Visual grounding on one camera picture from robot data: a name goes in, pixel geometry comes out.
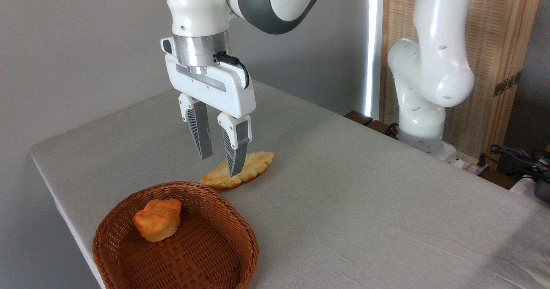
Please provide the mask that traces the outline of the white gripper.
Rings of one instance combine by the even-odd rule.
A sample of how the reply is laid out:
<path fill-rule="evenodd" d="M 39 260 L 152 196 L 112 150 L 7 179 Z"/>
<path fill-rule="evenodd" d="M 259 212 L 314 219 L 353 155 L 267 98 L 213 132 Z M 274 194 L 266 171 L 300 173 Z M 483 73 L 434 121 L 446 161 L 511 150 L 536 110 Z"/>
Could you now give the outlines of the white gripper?
<path fill-rule="evenodd" d="M 190 128 L 200 157 L 204 160 L 213 154 L 207 104 L 222 111 L 217 120 L 222 128 L 229 175 L 239 174 L 252 141 L 248 116 L 256 109 L 252 82 L 246 85 L 246 74 L 240 66 L 224 62 L 207 67 L 206 74 L 190 73 L 177 61 L 173 37 L 162 39 L 161 48 L 171 85 L 181 92 L 181 117 Z"/>

